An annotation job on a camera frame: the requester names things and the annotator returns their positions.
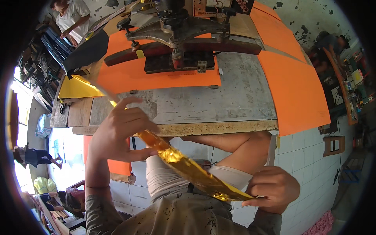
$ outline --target man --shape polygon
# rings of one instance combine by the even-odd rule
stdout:
[[[52,1],[50,7],[60,14],[56,24],[61,30],[60,38],[68,37],[74,47],[80,43],[90,28],[90,10],[81,0],[70,4],[67,0]]]
[[[48,204],[47,202],[51,200],[52,197],[56,197],[58,193],[56,192],[49,192],[49,193],[44,193],[40,194],[39,197],[47,207],[49,211],[62,211],[64,210],[64,207],[62,206],[53,206],[51,204]],[[30,208],[36,208],[39,211],[42,211],[42,207],[40,206],[39,202],[35,200],[34,196],[30,195],[28,192],[23,192],[24,199],[30,206]]]
[[[85,169],[86,234],[279,234],[281,214],[298,198],[296,179],[279,167],[264,167],[270,148],[268,132],[188,137],[184,140],[209,144],[230,156],[209,172],[247,193],[263,197],[243,202],[258,206],[248,227],[232,222],[231,205],[193,188],[176,174],[151,148],[129,150],[126,138],[158,127],[139,108],[124,110],[128,104],[141,102],[136,97],[122,99],[102,122],[89,144]],[[152,205],[123,221],[114,208],[110,192],[107,159],[124,162],[146,160],[147,183]]]
[[[35,168],[39,164],[51,164],[54,163],[61,170],[63,162],[58,163],[57,161],[62,161],[63,159],[58,154],[57,158],[52,158],[48,151],[43,149],[29,149],[29,143],[25,147],[15,147],[14,156],[18,156],[23,161],[21,165],[26,169],[26,164],[31,164]]]
[[[349,41],[345,36],[341,35],[339,37],[329,34],[328,32],[323,32],[325,34],[317,36],[316,52],[318,55],[318,60],[321,62],[319,66],[316,67],[316,72],[318,74],[324,72],[330,65],[330,60],[324,52],[323,48],[327,49],[330,54],[336,58],[338,65],[342,66],[342,61],[340,60],[340,54],[344,49],[350,48]]]

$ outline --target plastic bag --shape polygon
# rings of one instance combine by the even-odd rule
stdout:
[[[44,177],[38,176],[34,180],[34,187],[38,190],[38,194],[48,193],[47,185],[48,181]]]
[[[47,190],[48,192],[56,192],[56,193],[58,192],[56,184],[51,178],[49,178],[47,181]]]

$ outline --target pink object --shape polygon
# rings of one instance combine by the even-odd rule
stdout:
[[[303,235],[326,235],[330,230],[332,230],[332,224],[334,217],[331,211],[327,211],[321,218]]]

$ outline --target orange paper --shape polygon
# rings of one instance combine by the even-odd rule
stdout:
[[[83,137],[83,163],[86,165],[86,158],[88,157],[88,148],[90,140],[93,136],[91,135],[84,135]],[[108,168],[111,173],[122,174],[125,176],[130,176],[130,172],[132,171],[132,166],[129,162],[121,162],[115,160],[107,160]]]
[[[306,59],[293,32],[282,21],[257,8],[252,9],[251,18],[264,44],[286,52],[306,63]]]
[[[314,67],[273,52],[257,56],[276,107],[280,136],[329,124],[324,90]]]
[[[211,38],[211,34],[201,35]],[[138,40],[140,44],[154,42],[152,40]],[[106,55],[131,48],[131,41],[125,37],[125,31],[119,31],[110,36]],[[181,86],[210,86],[221,85],[217,59],[214,58],[215,69],[206,73],[197,70],[164,72],[146,74],[144,71],[146,58],[135,59],[108,67],[102,64],[97,83],[113,93],[123,93],[131,90],[149,90]]]
[[[273,17],[275,17],[276,19],[282,21],[281,18],[279,18],[279,15],[273,9],[271,9],[268,6],[265,6],[264,4],[262,4],[262,3],[258,2],[258,1],[255,1],[253,3],[251,13],[252,13],[252,11],[253,11],[254,8],[259,9],[260,11],[263,11],[263,12],[265,12],[265,13],[273,16]]]

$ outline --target worktable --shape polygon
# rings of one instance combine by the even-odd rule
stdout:
[[[120,17],[115,17],[107,23],[104,30],[108,35],[118,31],[116,24],[120,20]],[[296,59],[263,44],[249,15],[238,14],[230,19],[230,23],[231,38],[257,43],[263,50]],[[306,59],[304,63],[312,65],[303,54]],[[103,60],[104,57],[82,68],[90,73],[86,79],[96,80]],[[158,135],[187,136],[278,129],[273,98],[258,56],[222,52],[217,55],[217,62],[223,70],[218,88],[162,88],[134,94],[143,99],[143,103],[137,106],[159,126],[161,132]],[[129,92],[118,95],[121,98],[131,96]],[[63,115],[58,111],[59,103],[54,102],[51,127],[68,126],[73,127],[74,134],[93,135],[112,106],[106,97],[80,99]]]
[[[346,107],[348,124],[349,125],[356,124],[356,123],[358,123],[358,114],[354,110],[354,108],[352,108],[352,105],[354,107],[354,104],[352,104],[352,100],[351,100],[351,98],[349,98],[349,94],[347,92],[347,89],[345,88],[345,85],[344,85],[345,79],[343,78],[344,74],[342,74],[338,64],[334,61],[330,52],[326,48],[323,48],[323,50],[324,50],[325,54],[327,55],[327,57],[329,58],[329,61],[332,64],[335,75],[337,76],[338,82],[340,84],[340,88],[341,88],[341,91],[342,91],[342,94],[343,94],[343,102],[344,102],[344,105]]]

